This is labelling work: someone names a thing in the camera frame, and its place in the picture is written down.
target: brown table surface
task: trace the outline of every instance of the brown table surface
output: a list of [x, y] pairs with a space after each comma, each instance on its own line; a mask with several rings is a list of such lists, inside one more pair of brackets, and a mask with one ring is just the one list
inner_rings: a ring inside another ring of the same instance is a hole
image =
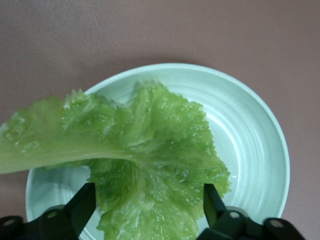
[[[2, 0], [0, 123], [17, 108], [86, 90], [134, 67], [192, 63], [225, 72], [268, 104], [291, 180], [282, 217], [320, 227], [320, 1]], [[25, 217], [27, 171], [0, 175], [0, 217]]]

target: green lettuce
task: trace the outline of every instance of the green lettuce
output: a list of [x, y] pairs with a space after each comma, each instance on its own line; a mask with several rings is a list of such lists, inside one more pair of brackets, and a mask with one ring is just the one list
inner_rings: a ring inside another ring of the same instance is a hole
[[229, 191], [202, 106], [148, 82], [128, 106], [73, 91], [0, 127], [0, 173], [89, 166], [107, 239], [195, 239], [203, 187]]

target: white plate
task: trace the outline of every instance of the white plate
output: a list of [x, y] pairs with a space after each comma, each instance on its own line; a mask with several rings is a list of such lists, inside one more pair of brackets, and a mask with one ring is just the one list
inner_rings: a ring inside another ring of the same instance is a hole
[[[117, 102], [131, 99], [137, 81], [156, 80], [174, 93], [203, 105], [218, 156], [231, 172], [227, 206], [244, 209], [262, 223], [280, 217], [290, 182], [289, 153], [284, 134], [264, 101], [246, 85], [217, 70], [199, 65], [164, 63], [138, 67], [110, 77], [86, 91]], [[47, 208], [67, 203], [89, 177], [85, 167], [29, 173], [26, 215], [31, 221]], [[96, 211], [81, 234], [84, 240], [102, 240], [96, 230]], [[199, 221], [202, 230], [205, 218]]]

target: metal screw head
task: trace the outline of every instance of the metal screw head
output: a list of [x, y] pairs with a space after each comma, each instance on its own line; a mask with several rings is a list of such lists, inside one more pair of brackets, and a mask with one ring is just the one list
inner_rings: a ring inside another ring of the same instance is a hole
[[232, 217], [233, 219], [238, 219], [238, 218], [240, 218], [240, 215], [236, 211], [231, 211], [230, 217]]
[[272, 226], [274, 226], [275, 228], [283, 228], [284, 227], [284, 225], [277, 219], [271, 219], [270, 224]]

